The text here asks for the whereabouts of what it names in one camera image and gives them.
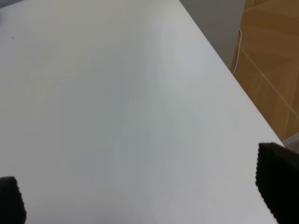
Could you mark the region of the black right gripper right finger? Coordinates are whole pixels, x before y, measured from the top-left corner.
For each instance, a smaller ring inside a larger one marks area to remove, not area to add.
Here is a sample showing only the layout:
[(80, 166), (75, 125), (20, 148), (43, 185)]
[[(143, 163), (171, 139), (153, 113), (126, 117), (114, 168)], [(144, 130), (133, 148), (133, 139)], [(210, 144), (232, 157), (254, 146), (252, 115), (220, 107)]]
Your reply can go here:
[(260, 143), (256, 186), (279, 224), (299, 222), (299, 154), (276, 143)]

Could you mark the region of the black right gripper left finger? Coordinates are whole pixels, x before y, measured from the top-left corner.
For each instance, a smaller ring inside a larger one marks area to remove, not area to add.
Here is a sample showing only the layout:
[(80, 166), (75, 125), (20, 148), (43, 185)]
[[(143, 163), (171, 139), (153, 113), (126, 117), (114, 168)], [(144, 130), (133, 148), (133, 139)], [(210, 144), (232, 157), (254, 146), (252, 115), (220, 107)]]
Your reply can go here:
[(27, 219), (24, 202), (13, 176), (0, 178), (0, 223), (24, 224)]

